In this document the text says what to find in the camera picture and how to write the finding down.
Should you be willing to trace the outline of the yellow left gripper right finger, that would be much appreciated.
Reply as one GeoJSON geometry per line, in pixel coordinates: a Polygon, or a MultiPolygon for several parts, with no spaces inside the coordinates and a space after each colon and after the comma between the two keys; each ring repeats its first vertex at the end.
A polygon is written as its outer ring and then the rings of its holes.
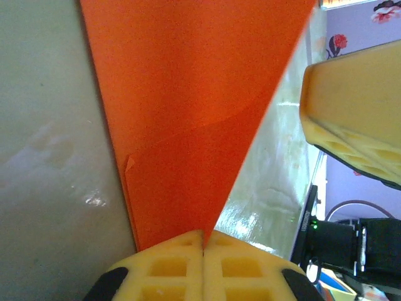
{"type": "Polygon", "coordinates": [[[212,232],[204,249],[203,298],[323,299],[298,265],[217,230],[212,232]]]}

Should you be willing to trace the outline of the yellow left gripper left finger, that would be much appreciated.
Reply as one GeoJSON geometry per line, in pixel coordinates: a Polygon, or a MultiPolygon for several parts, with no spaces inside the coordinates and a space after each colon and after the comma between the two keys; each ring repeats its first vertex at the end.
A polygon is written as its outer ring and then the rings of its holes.
{"type": "Polygon", "coordinates": [[[203,231],[194,230],[113,264],[84,300],[202,300],[203,231]]]}

